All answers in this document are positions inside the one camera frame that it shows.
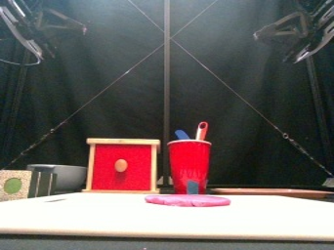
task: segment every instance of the small green object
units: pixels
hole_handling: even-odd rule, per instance
[[[19,178],[11,178],[7,180],[4,185],[4,191],[8,194],[18,193],[23,187],[23,181]]]

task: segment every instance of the white table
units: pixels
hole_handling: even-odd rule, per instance
[[[270,249],[301,244],[303,249],[334,247],[334,203],[225,195],[230,206],[175,207],[146,203],[144,197],[71,193],[0,202],[0,246],[34,249],[44,243],[55,249],[74,249],[75,244],[80,246],[75,249],[147,250],[237,249],[238,244],[243,249],[258,249],[258,244]]]

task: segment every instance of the red plastic cup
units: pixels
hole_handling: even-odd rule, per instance
[[[178,140],[169,143],[174,191],[178,194],[205,194],[211,143]]]

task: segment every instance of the black backdrop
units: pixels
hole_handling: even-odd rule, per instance
[[[169,168],[163,162],[169,55],[170,139],[177,129],[194,137],[198,123],[209,122],[209,182],[321,185],[325,172],[241,100],[321,163],[330,162],[325,150],[332,146],[321,140],[306,62],[283,63],[279,52],[253,40],[255,31],[295,11],[294,2],[171,1],[169,52],[163,47],[165,4],[163,0],[46,1],[86,24],[87,34],[58,38],[56,58],[38,66],[0,65],[2,167],[67,121],[11,169],[24,169],[30,163],[86,166],[86,138],[139,138],[162,141],[161,176]],[[14,39],[2,41],[2,46],[2,58],[28,60]],[[314,61],[332,139],[330,46]]]

